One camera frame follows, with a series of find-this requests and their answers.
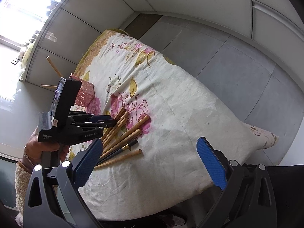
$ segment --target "blue textured pad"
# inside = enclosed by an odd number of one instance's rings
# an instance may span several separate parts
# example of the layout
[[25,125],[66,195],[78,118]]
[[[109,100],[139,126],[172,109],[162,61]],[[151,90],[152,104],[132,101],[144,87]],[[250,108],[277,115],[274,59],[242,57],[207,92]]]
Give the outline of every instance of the blue textured pad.
[[91,175],[102,153],[100,139],[93,141],[85,151],[79,152],[72,160],[74,170],[74,187],[83,187]]
[[203,161],[214,184],[224,190],[227,185],[226,171],[212,149],[201,137],[197,140],[196,150]]

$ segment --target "hand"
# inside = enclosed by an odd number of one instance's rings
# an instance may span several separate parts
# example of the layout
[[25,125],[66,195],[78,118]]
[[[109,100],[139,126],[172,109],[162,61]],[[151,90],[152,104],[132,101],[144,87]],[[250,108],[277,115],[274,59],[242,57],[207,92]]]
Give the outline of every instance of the hand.
[[[54,152],[59,149],[57,142],[38,142],[38,127],[35,129],[25,146],[25,153],[33,164],[41,163],[42,152]],[[59,155],[60,161],[65,161],[69,146],[64,146]]]

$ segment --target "pink perforated container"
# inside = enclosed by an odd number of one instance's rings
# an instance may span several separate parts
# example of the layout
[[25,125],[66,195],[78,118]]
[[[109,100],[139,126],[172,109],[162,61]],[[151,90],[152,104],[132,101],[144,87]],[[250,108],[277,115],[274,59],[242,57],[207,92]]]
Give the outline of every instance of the pink perforated container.
[[88,107],[89,103],[95,97],[94,85],[90,82],[84,81],[74,75],[70,75],[70,78],[81,81],[81,87],[77,94],[77,98],[75,101],[75,105],[79,105],[82,107]]

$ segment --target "device handle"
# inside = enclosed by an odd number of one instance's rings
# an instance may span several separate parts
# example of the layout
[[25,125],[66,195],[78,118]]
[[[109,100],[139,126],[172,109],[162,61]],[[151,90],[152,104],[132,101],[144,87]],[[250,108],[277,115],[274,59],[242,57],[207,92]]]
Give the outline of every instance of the device handle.
[[45,168],[57,167],[60,165],[59,155],[63,150],[64,145],[59,143],[59,150],[54,152],[42,152],[41,165]]

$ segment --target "wooden stick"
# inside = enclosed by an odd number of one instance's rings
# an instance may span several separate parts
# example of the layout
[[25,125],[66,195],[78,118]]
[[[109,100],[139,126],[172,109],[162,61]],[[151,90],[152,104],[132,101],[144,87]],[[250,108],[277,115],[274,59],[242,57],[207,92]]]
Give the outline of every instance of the wooden stick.
[[139,128],[134,133],[130,134],[127,138],[123,139],[121,142],[116,144],[114,147],[106,148],[105,152],[100,156],[100,158],[103,158],[104,156],[108,155],[109,153],[115,151],[117,148],[123,147],[124,145],[126,145],[128,143],[129,140],[133,139],[134,137],[136,137],[140,133],[141,133],[141,129]]
[[126,124],[127,120],[128,120],[128,119],[125,117],[125,118],[119,123],[119,125],[117,126],[117,128],[115,128],[115,130],[114,130],[111,134],[109,134],[110,136],[105,140],[104,143],[102,143],[104,147],[113,139],[113,137],[118,133],[118,131],[120,130],[120,128],[121,128],[123,125]]
[[117,162],[119,162],[119,161],[126,160],[126,159],[128,159],[128,158],[131,158],[131,157],[133,157],[133,156],[135,156],[135,155],[139,155],[139,154],[141,154],[141,153],[142,153],[142,150],[141,150],[141,149],[138,149],[138,150],[136,150],[136,151],[134,151],[134,152],[131,152],[131,153],[126,154],[126,155],[123,155],[123,156],[121,156],[121,157],[119,157],[119,158],[117,158],[117,159],[112,159],[112,160],[109,160],[109,161],[107,161],[107,162],[105,162],[105,163],[102,163],[102,164],[100,164],[100,165],[98,165],[98,166],[95,166],[95,167],[94,167],[94,170],[96,170],[96,169],[98,169],[98,168],[101,168],[101,167],[104,167],[104,166],[108,166],[108,165],[111,165],[111,164],[115,164],[115,163],[117,163]]
[[56,73],[58,74],[59,77],[63,77],[63,75],[59,72],[59,70],[56,68],[56,66],[54,65],[54,63],[52,62],[52,60],[50,59],[50,57],[47,57],[48,62],[50,63],[50,65],[52,66],[52,68],[56,71]]
[[120,136],[116,141],[114,141],[112,144],[110,144],[109,146],[107,146],[107,148],[104,149],[104,153],[108,151],[108,148],[112,148],[114,147],[116,144],[118,144],[119,142],[121,142],[123,139],[125,139],[126,137],[128,137],[130,134],[134,133],[137,129],[139,129],[139,127],[146,121],[148,121],[150,119],[150,117],[144,116],[139,122],[137,122],[132,128],[130,128],[127,132],[125,132],[122,136]]
[[47,87],[47,88],[54,88],[54,89],[56,89],[57,88],[57,86],[49,86],[49,85],[40,85],[41,87]]
[[127,116],[129,115],[128,112],[125,112],[123,114],[123,116],[119,119],[119,121],[116,123],[116,125],[113,127],[113,129],[110,131],[110,133],[108,133],[108,135],[105,137],[105,139],[102,141],[102,143],[105,143],[105,141],[110,137],[112,136],[112,133],[115,131],[115,129],[117,128],[117,126],[122,122],[122,120],[124,118],[126,118]]
[[[125,111],[126,111],[126,109],[124,107],[122,107],[114,119],[119,120],[121,118],[121,116],[125,113]],[[107,131],[103,134],[101,140],[103,141],[111,131],[112,131],[112,128],[108,128]]]

